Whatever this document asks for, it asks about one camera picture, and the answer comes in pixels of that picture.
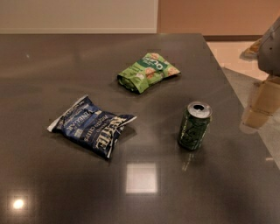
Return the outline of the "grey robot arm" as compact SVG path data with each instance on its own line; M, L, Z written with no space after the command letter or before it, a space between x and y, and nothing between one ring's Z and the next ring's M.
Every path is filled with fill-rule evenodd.
M280 76L280 17L262 36L258 67L269 75Z

